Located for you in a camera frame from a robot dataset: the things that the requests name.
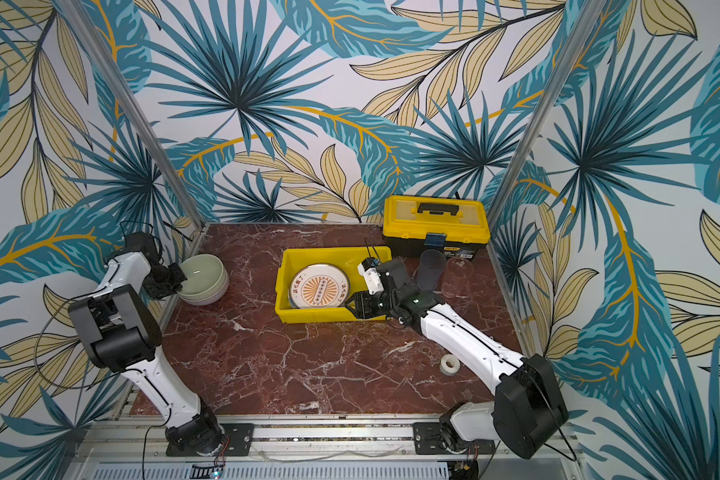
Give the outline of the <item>green bowl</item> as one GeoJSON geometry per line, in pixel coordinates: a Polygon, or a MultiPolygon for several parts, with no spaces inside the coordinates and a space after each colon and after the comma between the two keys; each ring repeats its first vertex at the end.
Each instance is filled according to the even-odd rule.
{"type": "Polygon", "coordinates": [[[186,279],[178,294],[186,298],[204,298],[215,292],[227,279],[223,262],[211,254],[198,254],[179,265],[186,279]]]}

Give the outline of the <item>blue translucent plastic cup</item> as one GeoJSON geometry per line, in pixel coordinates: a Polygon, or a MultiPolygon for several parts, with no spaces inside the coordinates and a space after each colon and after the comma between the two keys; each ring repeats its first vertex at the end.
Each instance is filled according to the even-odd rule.
{"type": "Polygon", "coordinates": [[[417,287],[421,290],[434,291],[440,283],[446,265],[447,259],[441,251],[434,249],[423,251],[416,270],[417,287]]]}

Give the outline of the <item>orange sunburst plate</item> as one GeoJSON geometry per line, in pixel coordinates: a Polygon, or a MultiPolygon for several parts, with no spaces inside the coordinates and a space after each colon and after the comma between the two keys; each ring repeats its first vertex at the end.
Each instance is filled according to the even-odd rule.
{"type": "Polygon", "coordinates": [[[288,289],[290,304],[298,309],[341,307],[349,293],[347,275],[337,266],[325,263],[301,269],[288,289]]]}

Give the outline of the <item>grey bowl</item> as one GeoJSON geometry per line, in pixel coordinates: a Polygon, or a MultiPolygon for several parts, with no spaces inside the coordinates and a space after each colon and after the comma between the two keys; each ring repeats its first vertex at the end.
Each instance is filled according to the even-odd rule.
{"type": "Polygon", "coordinates": [[[229,276],[223,273],[219,279],[204,292],[197,294],[188,294],[179,292],[178,296],[186,303],[194,306],[205,306],[220,300],[227,292],[229,287],[229,276]]]}

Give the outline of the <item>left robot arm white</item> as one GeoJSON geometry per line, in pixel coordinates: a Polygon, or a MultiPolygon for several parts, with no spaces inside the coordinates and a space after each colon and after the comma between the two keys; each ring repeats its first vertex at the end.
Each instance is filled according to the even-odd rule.
{"type": "Polygon", "coordinates": [[[73,300],[68,314],[94,366],[124,376],[157,408],[171,448],[212,456],[225,444],[224,430],[166,359],[160,326],[140,297],[170,296],[185,279],[178,264],[163,263],[152,234],[131,233],[109,257],[96,289],[73,300]]]}

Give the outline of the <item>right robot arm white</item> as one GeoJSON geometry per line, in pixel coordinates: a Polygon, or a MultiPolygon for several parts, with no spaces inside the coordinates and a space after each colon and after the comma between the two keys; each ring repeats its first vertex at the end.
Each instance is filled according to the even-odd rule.
{"type": "Polygon", "coordinates": [[[532,458],[561,432],[569,412],[551,363],[509,349],[462,318],[438,294],[419,288],[399,259],[367,258],[357,267],[366,288],[347,309],[358,319],[394,319],[435,342],[492,393],[487,403],[463,402],[439,418],[440,447],[460,452],[498,439],[513,454],[532,458]]]}

